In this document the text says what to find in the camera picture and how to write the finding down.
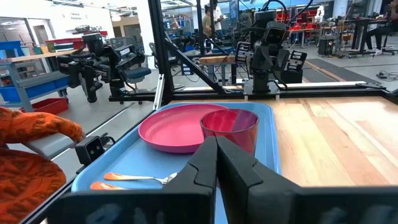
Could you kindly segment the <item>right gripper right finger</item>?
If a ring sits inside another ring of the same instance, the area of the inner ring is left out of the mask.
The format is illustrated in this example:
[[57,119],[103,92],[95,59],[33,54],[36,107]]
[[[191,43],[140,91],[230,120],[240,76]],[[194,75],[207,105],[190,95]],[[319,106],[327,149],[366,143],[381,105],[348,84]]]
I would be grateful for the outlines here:
[[217,174],[222,192],[241,200],[290,198],[300,187],[259,162],[226,137],[217,137]]

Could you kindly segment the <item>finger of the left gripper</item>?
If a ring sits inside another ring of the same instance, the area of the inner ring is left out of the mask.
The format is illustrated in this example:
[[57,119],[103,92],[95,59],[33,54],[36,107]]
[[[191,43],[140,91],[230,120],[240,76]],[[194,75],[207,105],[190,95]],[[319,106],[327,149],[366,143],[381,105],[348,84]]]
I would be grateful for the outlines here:
[[249,42],[238,42],[235,50],[235,63],[251,62],[251,44]]
[[293,50],[287,62],[287,70],[299,72],[307,59],[307,53]]

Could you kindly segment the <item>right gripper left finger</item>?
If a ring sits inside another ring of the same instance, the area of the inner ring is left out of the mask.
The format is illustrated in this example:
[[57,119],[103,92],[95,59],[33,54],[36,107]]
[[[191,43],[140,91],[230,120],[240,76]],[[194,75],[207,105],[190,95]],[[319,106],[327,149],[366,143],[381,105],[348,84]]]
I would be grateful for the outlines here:
[[218,145],[207,137],[185,167],[167,184],[173,192],[215,192]]

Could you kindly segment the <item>pink round plate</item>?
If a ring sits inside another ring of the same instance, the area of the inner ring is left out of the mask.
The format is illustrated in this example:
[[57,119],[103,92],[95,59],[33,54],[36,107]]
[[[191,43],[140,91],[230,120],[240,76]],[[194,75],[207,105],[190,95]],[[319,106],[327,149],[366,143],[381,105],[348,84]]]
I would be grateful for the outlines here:
[[224,106],[215,104],[173,106],[146,118],[139,127],[139,135],[158,151],[193,153],[204,142],[200,125],[202,117],[223,109]]

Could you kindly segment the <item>red faceted plastic cup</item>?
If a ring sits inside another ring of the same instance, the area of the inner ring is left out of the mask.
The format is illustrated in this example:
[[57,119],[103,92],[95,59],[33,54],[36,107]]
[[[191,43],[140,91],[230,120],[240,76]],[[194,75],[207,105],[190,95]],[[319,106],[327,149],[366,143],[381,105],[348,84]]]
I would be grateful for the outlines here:
[[244,109],[226,108],[207,113],[200,120],[204,138],[223,136],[242,150],[255,155],[259,117]]

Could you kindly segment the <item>silver spoon orange handle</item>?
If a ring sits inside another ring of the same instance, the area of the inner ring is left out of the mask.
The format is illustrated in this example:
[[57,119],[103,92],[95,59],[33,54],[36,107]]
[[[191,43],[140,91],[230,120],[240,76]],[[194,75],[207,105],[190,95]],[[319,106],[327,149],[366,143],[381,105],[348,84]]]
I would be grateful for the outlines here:
[[174,172],[165,178],[158,177],[147,177],[147,176],[136,176],[136,175],[122,175],[114,172],[108,172],[104,175],[105,180],[155,180],[162,185],[168,184],[172,179],[178,175],[178,172]]

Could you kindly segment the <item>blue plastic tray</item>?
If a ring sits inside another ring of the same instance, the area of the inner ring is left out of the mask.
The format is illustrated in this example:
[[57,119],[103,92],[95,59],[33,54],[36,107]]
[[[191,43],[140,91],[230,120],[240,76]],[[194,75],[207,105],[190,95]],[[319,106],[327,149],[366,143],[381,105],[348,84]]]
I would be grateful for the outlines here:
[[[224,106],[224,109],[244,109],[256,113],[259,117],[259,129],[254,156],[259,162],[276,173],[282,172],[274,112],[269,105],[251,102],[175,103],[163,106],[155,113],[173,106],[187,104],[215,104]],[[193,153],[177,154],[158,151],[140,137],[139,127],[140,125],[129,131],[115,146],[83,169],[73,181],[72,192],[89,192],[91,190],[90,185],[93,182],[104,182],[125,189],[159,189],[160,183],[155,180],[107,181],[104,179],[104,175],[108,172],[114,172],[123,175],[166,177],[183,169]]]

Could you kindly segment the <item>wooden background table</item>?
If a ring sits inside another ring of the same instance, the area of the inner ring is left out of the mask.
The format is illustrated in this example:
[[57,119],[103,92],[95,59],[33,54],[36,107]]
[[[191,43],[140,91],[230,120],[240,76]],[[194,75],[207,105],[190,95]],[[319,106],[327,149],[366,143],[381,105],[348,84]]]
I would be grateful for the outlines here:
[[237,65],[233,55],[209,54],[199,58],[199,62],[207,67],[208,76],[223,86],[237,82]]

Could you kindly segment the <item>black floor box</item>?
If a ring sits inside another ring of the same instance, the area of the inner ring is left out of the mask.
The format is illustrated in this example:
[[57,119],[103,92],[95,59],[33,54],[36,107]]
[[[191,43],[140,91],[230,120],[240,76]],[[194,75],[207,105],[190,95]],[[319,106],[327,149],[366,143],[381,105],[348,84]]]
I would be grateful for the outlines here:
[[335,38],[331,35],[321,35],[318,40],[318,54],[332,55]]

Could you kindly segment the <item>black floor mat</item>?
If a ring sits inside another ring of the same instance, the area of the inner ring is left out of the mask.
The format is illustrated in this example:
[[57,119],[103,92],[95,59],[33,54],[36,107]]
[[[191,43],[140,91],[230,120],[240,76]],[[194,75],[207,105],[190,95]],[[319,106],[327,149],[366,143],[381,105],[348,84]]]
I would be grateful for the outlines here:
[[303,81],[307,83],[359,81],[377,83],[377,81],[372,78],[365,77],[317,58],[305,61],[305,65],[303,66]]

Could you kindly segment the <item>person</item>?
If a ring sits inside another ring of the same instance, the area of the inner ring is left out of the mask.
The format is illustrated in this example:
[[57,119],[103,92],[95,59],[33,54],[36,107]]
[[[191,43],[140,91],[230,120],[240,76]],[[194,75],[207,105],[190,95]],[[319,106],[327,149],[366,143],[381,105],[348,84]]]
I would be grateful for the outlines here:
[[224,16],[218,6],[218,0],[213,0],[213,18],[215,22],[215,31],[222,31],[221,21],[224,19]]
[[52,134],[78,143],[85,134],[78,123],[50,113],[22,113],[0,106],[0,224],[18,224],[66,183],[56,163],[6,144],[26,143]]
[[202,26],[203,26],[203,33],[207,37],[211,37],[212,35],[212,30],[211,30],[211,12],[210,12],[210,7],[205,6],[205,15],[202,20]]
[[[382,19],[387,20],[386,25],[370,30],[366,34],[367,50],[370,52],[374,51],[374,56],[382,55],[382,36],[389,35],[393,32],[398,32],[398,0],[391,0],[391,2],[389,3],[389,10],[386,12],[386,15]],[[372,47],[372,36],[375,36],[376,40],[375,50],[373,50]]]

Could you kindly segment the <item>black background desk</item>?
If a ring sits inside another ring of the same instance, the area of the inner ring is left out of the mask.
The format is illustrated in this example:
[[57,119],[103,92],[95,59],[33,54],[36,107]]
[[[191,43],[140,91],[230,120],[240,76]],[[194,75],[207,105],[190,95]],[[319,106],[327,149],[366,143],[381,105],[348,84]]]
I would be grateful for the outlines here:
[[364,49],[368,27],[373,24],[386,24],[387,20],[362,18],[351,20],[351,23],[355,24],[354,37],[351,48],[346,50],[346,56],[352,58],[357,55],[373,54],[373,52],[368,52]]

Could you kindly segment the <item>blue office chair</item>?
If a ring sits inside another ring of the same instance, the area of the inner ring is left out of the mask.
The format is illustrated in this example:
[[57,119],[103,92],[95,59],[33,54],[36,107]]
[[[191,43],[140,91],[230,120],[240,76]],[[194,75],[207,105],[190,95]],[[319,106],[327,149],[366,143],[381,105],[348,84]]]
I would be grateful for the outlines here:
[[123,71],[123,75],[126,80],[125,85],[131,89],[129,93],[132,95],[135,95],[136,93],[146,93],[147,90],[139,89],[137,84],[144,81],[145,77],[150,75],[152,71],[151,69],[142,66],[146,61],[146,56],[136,45],[135,38],[115,37],[110,39],[110,43],[112,48],[120,55],[122,62],[133,58],[132,63],[130,63],[132,65]]

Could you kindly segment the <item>red floor bin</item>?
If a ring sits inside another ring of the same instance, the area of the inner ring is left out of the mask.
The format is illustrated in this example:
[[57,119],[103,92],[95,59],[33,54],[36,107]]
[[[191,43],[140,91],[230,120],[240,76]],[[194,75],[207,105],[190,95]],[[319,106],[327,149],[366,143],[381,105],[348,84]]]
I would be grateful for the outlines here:
[[68,110],[67,98],[47,98],[32,104],[34,112],[59,114]]

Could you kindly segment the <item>blue workbench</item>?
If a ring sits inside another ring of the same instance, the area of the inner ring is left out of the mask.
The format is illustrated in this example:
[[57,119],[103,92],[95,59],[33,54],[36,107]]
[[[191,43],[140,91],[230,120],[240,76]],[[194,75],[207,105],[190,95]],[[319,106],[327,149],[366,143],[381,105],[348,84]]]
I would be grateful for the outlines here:
[[[20,67],[22,67],[23,65],[31,65],[34,60],[42,60],[48,58],[54,58],[55,64],[57,64],[56,61],[58,56],[70,55],[73,52],[75,52],[75,50],[0,59],[0,70],[7,70],[9,72],[6,77],[9,77],[11,79],[12,85],[16,89],[16,95],[19,97],[19,101],[5,101],[0,94],[0,106],[6,108],[24,108],[27,112],[33,112],[34,109],[31,103],[32,100],[55,92],[58,93],[59,97],[66,98],[68,101],[68,84],[64,86],[56,84],[57,80],[61,80],[67,77],[67,75],[62,74],[56,70],[53,72],[38,74],[36,77],[22,78],[17,70],[17,65]],[[35,96],[30,96],[28,94],[28,89],[35,88],[38,90],[39,87],[44,87],[45,91]]]

